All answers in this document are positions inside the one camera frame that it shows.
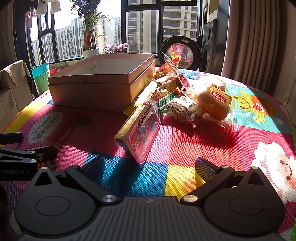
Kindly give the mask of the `green-edged white candy bag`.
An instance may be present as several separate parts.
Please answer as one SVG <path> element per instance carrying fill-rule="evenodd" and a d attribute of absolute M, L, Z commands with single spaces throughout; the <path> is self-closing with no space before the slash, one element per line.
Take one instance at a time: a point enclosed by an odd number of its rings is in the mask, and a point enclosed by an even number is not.
<path fill-rule="evenodd" d="M 172 92 L 159 101 L 159 110 L 164 115 L 191 125 L 194 129 L 202 121 L 202 111 L 189 97 Z"/>

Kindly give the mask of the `beige chair with cloth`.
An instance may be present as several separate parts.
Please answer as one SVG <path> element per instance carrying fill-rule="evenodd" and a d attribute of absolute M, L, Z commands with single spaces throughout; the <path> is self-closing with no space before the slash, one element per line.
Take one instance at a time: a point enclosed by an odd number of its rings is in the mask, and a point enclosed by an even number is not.
<path fill-rule="evenodd" d="M 34 100 L 34 81 L 23 60 L 1 70 L 1 129 Z"/>

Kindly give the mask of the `pink Volcano snack pack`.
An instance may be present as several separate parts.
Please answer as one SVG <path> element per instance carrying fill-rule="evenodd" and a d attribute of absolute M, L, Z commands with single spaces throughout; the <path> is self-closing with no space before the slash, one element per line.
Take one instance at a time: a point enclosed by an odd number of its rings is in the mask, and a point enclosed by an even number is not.
<path fill-rule="evenodd" d="M 131 114 L 114 137 L 115 143 L 130 153 L 140 167 L 145 164 L 161 125 L 156 104 L 149 98 Z"/>

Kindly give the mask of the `red peanut snack bag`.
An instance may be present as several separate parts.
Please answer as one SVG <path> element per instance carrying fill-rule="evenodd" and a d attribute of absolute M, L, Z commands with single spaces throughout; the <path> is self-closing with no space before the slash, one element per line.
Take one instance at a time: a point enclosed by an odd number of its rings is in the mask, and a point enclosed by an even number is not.
<path fill-rule="evenodd" d="M 165 63 L 155 71 L 152 80 L 157 80 L 161 77 L 172 74 L 176 75 L 176 73 L 170 68 L 170 66 L 167 63 Z"/>

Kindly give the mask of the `teal plastic bucket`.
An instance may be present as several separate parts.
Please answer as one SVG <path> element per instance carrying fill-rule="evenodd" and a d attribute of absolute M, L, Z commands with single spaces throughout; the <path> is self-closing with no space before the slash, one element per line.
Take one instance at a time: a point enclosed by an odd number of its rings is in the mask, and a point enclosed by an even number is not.
<path fill-rule="evenodd" d="M 41 65 L 36 66 L 34 69 L 32 69 L 32 76 L 33 78 L 39 77 L 47 72 L 49 72 L 49 63 L 43 63 Z"/>

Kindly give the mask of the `round washing machine door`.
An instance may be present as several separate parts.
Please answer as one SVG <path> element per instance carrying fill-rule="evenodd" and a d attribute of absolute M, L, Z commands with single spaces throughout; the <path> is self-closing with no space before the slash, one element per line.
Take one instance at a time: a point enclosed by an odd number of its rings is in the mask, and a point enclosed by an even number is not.
<path fill-rule="evenodd" d="M 177 59 L 180 69 L 197 70 L 201 65 L 201 50 L 195 41 L 184 36 L 172 36 L 166 39 L 159 50 L 159 62 L 165 64 L 164 53 Z"/>

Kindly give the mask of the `tall plant white pot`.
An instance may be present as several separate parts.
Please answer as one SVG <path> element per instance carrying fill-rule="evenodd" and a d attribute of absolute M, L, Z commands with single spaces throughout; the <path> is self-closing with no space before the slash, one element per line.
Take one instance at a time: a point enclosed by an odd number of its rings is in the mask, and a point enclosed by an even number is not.
<path fill-rule="evenodd" d="M 71 11 L 78 13 L 84 27 L 83 58 L 97 55 L 99 49 L 96 46 L 95 26 L 100 20 L 110 21 L 110 18 L 98 11 L 101 0 L 72 0 Z"/>

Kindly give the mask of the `red plastic basin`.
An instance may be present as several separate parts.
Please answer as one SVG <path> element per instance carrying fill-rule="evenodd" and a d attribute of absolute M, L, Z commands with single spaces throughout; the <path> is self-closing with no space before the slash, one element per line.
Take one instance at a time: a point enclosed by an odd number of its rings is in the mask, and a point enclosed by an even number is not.
<path fill-rule="evenodd" d="M 56 74 L 58 72 L 58 70 L 59 70 L 58 67 L 51 69 L 50 75 L 52 76 L 52 75 Z"/>

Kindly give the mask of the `brown curtain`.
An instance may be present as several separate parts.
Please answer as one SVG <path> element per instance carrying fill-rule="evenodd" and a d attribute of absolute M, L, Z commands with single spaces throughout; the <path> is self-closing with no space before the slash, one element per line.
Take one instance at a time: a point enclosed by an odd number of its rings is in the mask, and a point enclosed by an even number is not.
<path fill-rule="evenodd" d="M 295 1 L 230 1 L 221 75 L 286 101 L 295 85 Z"/>

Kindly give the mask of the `colourful cartoon play mat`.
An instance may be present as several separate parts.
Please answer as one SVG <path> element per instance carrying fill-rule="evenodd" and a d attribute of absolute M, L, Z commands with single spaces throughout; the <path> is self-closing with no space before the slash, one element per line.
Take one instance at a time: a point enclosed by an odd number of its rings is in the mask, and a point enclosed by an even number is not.
<path fill-rule="evenodd" d="M 223 82 L 235 101 L 237 132 L 211 120 L 193 128 L 165 116 L 142 168 L 113 140 L 126 120 L 124 114 L 59 106 L 49 91 L 18 113 L 4 132 L 23 133 L 14 149 L 54 145 L 58 154 L 48 163 L 53 171 L 102 156 L 104 171 L 98 181 L 119 197 L 182 197 L 203 182 L 195 177 L 198 157 L 237 171 L 258 166 L 285 205 L 278 233 L 295 240 L 295 125 L 290 113 L 264 92 L 227 78 Z"/>

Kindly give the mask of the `round bun red logo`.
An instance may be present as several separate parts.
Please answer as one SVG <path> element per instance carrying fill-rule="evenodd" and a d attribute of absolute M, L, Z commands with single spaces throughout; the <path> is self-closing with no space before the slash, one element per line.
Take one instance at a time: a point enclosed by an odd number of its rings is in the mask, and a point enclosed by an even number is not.
<path fill-rule="evenodd" d="M 183 75 L 173 61 L 164 54 L 164 60 L 182 85 L 181 92 L 194 101 L 204 116 L 231 131 L 238 131 L 235 103 L 226 85 L 213 74 L 196 71 L 192 79 Z"/>

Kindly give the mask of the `yellow snack bar packet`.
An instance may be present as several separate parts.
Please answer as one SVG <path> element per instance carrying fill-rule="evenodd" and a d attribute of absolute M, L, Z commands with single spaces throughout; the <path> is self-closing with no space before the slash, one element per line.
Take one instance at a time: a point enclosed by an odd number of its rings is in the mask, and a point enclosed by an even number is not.
<path fill-rule="evenodd" d="M 157 83 L 151 81 L 148 86 L 140 93 L 138 98 L 123 111 L 123 114 L 130 116 L 138 107 L 143 107 L 145 102 L 152 96 L 157 88 Z"/>

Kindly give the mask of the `puffed rice bar packet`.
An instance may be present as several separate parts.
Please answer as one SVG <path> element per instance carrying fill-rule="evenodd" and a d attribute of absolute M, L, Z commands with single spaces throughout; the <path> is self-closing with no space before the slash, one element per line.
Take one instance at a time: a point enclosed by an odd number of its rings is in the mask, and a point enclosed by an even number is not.
<path fill-rule="evenodd" d="M 182 85 L 177 77 L 169 77 L 157 88 L 157 100 L 160 100 L 171 93 L 183 95 L 181 92 Z"/>

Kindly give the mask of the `pink cardboard box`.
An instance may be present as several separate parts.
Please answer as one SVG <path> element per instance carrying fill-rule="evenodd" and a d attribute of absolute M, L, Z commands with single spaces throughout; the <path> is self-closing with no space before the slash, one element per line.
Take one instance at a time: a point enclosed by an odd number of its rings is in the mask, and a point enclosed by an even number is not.
<path fill-rule="evenodd" d="M 154 54 L 103 54 L 86 58 L 49 77 L 56 105 L 124 111 L 152 81 Z"/>

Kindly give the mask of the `pink flower pot plant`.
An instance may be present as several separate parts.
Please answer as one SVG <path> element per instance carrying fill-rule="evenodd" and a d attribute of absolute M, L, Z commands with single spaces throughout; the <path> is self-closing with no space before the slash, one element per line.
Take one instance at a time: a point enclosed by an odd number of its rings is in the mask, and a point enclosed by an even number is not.
<path fill-rule="evenodd" d="M 123 44 L 106 44 L 104 45 L 104 53 L 105 54 L 117 54 L 117 53 L 127 53 L 128 43 Z"/>

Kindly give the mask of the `green plastic bucket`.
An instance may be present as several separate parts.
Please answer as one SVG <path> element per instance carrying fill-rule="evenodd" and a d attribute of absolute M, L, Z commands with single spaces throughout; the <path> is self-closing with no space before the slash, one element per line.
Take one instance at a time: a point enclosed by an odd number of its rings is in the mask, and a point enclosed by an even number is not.
<path fill-rule="evenodd" d="M 37 88 L 37 92 L 39 95 L 43 94 L 45 91 L 49 89 L 48 78 L 50 77 L 50 73 L 46 72 L 40 76 L 34 78 L 34 82 Z"/>

